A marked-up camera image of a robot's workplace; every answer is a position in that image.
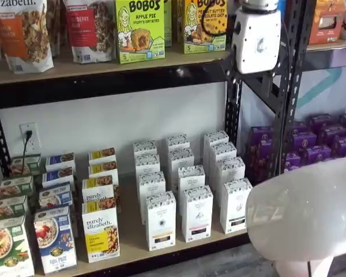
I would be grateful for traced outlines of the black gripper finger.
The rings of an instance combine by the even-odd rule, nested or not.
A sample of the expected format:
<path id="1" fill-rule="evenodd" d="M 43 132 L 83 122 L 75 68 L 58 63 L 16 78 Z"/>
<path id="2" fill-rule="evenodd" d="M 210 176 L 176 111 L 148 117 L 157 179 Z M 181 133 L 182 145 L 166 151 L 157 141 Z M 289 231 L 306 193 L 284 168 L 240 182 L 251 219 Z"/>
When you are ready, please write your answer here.
<path id="1" fill-rule="evenodd" d="M 243 81 L 248 87 L 259 87 L 260 76 L 258 73 L 246 74 L 243 77 Z"/>
<path id="2" fill-rule="evenodd" d="M 261 79 L 261 95 L 262 97 L 269 97 L 273 91 L 273 78 L 274 72 L 266 72 Z"/>

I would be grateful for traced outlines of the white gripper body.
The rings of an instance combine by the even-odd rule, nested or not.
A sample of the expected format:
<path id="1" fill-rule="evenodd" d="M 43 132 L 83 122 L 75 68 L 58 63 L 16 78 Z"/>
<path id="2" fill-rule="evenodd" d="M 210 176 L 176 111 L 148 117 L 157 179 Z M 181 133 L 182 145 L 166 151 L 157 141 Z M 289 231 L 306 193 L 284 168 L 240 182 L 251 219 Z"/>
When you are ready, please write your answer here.
<path id="1" fill-rule="evenodd" d="M 242 8 L 235 13 L 232 45 L 237 70 L 241 74 L 274 69 L 279 57 L 281 13 L 251 13 Z"/>

